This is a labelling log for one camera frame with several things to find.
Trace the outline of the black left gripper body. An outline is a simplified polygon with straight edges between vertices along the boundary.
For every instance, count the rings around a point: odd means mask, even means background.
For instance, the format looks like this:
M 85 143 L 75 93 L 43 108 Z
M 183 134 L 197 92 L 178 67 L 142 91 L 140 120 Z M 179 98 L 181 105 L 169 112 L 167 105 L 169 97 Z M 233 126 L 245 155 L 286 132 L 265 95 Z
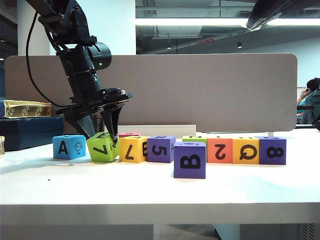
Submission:
M 71 105 L 56 110 L 57 115 L 94 113 L 105 105 L 110 106 L 128 102 L 132 95 L 120 88 L 103 88 L 88 96 L 70 97 Z

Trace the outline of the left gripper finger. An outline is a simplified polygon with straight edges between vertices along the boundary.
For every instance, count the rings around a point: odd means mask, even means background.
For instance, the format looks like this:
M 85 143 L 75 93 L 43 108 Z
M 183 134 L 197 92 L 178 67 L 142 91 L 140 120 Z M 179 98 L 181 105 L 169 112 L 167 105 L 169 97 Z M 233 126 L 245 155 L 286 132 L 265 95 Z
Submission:
M 115 144 L 118 142 L 118 121 L 122 107 L 122 103 L 105 105 L 100 112 L 104 125 Z
M 90 115 L 65 115 L 65 120 L 75 128 L 80 135 L 85 136 L 86 139 L 89 139 L 96 134 Z

